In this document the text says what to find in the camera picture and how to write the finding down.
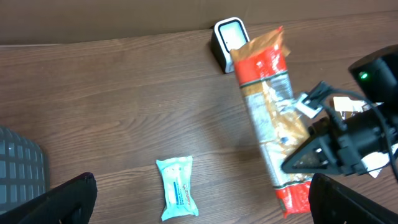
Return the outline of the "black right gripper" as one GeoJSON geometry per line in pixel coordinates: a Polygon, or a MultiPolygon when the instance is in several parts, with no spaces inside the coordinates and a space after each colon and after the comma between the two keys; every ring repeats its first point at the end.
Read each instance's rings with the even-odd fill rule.
{"type": "Polygon", "coordinates": [[[322,118],[310,127],[310,137],[282,163],[290,174],[368,174],[378,176],[394,162],[397,152],[397,116],[383,105],[343,121],[344,131],[331,118],[322,118]]]}

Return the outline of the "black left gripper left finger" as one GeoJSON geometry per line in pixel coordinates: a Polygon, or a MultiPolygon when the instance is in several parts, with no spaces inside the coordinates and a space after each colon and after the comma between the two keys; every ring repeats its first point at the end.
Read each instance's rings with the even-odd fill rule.
{"type": "Polygon", "coordinates": [[[1,224],[88,224],[97,194],[94,175],[84,172],[2,214],[1,224]]]}

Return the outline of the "light blue snack packet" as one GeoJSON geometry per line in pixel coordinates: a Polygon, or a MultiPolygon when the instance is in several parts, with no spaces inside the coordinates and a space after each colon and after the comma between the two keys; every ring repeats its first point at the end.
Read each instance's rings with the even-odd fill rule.
{"type": "Polygon", "coordinates": [[[161,220],[164,222],[185,215],[198,216],[198,207],[190,193],[193,157],[156,160],[156,165],[162,177],[165,193],[165,208],[161,220]]]}

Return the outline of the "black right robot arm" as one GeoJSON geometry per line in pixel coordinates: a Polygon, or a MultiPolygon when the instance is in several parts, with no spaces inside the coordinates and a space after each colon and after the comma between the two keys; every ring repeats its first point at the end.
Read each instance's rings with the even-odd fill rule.
{"type": "Polygon", "coordinates": [[[297,109],[313,119],[322,110],[326,118],[309,127],[310,136],[282,163],[286,173],[363,175],[368,173],[363,158],[373,152],[387,154],[397,173],[397,46],[377,50],[353,63],[349,72],[362,89],[360,95],[320,82],[297,100],[297,109]],[[325,104],[334,94],[363,100],[370,109],[348,119],[338,117],[325,104]]]}

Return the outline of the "orange spaghetti pack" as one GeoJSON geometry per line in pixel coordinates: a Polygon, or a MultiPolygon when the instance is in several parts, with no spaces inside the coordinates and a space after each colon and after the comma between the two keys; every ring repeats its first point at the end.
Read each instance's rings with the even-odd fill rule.
{"type": "Polygon", "coordinates": [[[236,79],[282,213],[308,213],[311,174],[288,174],[282,163],[309,137],[290,84],[282,27],[231,51],[236,79]]]}

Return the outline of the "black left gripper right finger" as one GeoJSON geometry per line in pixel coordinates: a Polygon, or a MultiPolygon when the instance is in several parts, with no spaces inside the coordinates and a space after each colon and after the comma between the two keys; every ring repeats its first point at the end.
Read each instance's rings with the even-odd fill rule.
{"type": "Polygon", "coordinates": [[[397,214],[345,185],[316,173],[308,201],[314,224],[397,224],[397,214]]]}

